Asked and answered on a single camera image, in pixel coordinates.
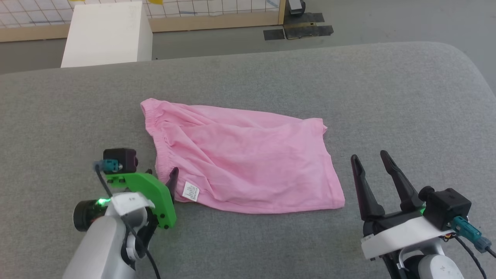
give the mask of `pink shorts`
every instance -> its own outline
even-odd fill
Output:
[[[155,99],[141,108],[159,179],[179,168],[177,201],[241,213],[344,206],[322,119]]]

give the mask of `green led light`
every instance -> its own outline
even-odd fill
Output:
[[[424,215],[424,211],[426,211],[426,203],[422,205],[422,208],[420,209],[420,214]]]
[[[103,205],[105,205],[106,203],[108,203],[109,201],[110,201],[110,199],[99,199],[99,200],[97,200],[96,202],[97,202],[99,205],[103,206]]]

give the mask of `black device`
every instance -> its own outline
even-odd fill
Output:
[[[105,215],[106,210],[107,205],[103,199],[78,202],[72,214],[74,227],[81,232],[87,231],[97,218]]]
[[[138,166],[136,150],[130,148],[112,148],[103,151],[103,160],[117,160],[119,165],[114,171],[104,170],[105,174],[134,173]]]
[[[450,229],[450,222],[457,216],[467,220],[472,206],[472,202],[452,188],[435,192],[431,186],[425,186],[419,198],[426,202],[424,217],[439,230]]]

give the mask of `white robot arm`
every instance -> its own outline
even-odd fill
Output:
[[[63,279],[133,279],[134,262],[144,257],[134,235],[126,228],[122,216],[135,230],[152,226],[153,203],[141,193],[124,192],[111,199],[82,201],[74,211],[74,226],[87,232],[67,266]],[[91,215],[89,228],[84,217]],[[143,242],[148,245],[149,237]]]
[[[495,256],[490,248],[491,242],[468,222],[471,202],[451,188],[435,192],[426,186],[417,194],[389,154],[382,150],[380,155],[387,173],[393,178],[401,200],[401,211],[385,213],[365,179],[360,160],[353,155],[351,164],[360,215],[364,221],[362,251],[365,258],[383,259],[392,279],[463,279],[459,268],[444,254],[440,245],[442,240],[447,242],[455,238],[486,278],[472,251],[459,238],[464,236],[479,252]],[[414,251],[423,255],[406,256]]]

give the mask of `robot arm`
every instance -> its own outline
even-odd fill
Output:
[[[134,263],[148,255],[149,241],[157,227],[168,229],[176,222],[173,194],[179,174],[174,168],[166,185],[147,173],[136,173],[133,149],[107,149],[104,159],[95,164],[103,186],[100,169],[113,187],[126,192],[110,199],[79,202],[73,214],[74,226],[86,234],[67,266],[64,279],[133,279]]]
[[[353,155],[351,165],[364,221],[362,250],[365,258],[382,258],[392,279],[463,279],[456,264],[444,255],[440,242],[456,237],[463,243],[458,236],[464,236],[481,253],[492,251],[491,242],[468,222],[471,202],[451,188],[435,192],[427,186],[419,195],[389,154],[382,150],[380,155],[387,173],[393,178],[401,211],[385,213],[365,179],[360,160]],[[405,256],[413,251],[423,255]]]

